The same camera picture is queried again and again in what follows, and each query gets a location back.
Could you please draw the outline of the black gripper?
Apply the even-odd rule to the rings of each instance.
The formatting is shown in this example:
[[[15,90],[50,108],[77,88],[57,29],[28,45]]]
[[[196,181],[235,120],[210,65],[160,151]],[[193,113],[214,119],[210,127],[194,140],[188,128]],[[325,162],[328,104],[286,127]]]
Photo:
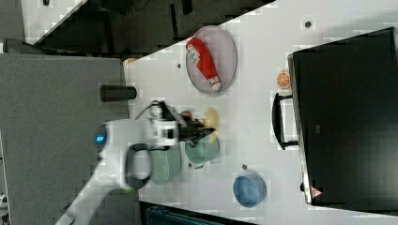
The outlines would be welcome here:
[[[214,131],[214,127],[204,127],[199,120],[183,116],[178,125],[178,140],[194,147],[201,139],[201,133],[210,135]]]

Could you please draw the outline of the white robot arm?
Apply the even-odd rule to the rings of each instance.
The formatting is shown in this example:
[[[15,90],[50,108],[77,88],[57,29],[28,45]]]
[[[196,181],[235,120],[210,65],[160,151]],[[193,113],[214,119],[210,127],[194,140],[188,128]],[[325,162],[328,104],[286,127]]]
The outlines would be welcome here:
[[[181,142],[192,144],[217,128],[201,121],[179,122],[164,119],[121,119],[104,124],[105,143],[99,163],[80,193],[54,225],[89,225],[104,198],[115,189],[143,188],[150,180],[139,178],[133,166],[139,152],[168,150]]]

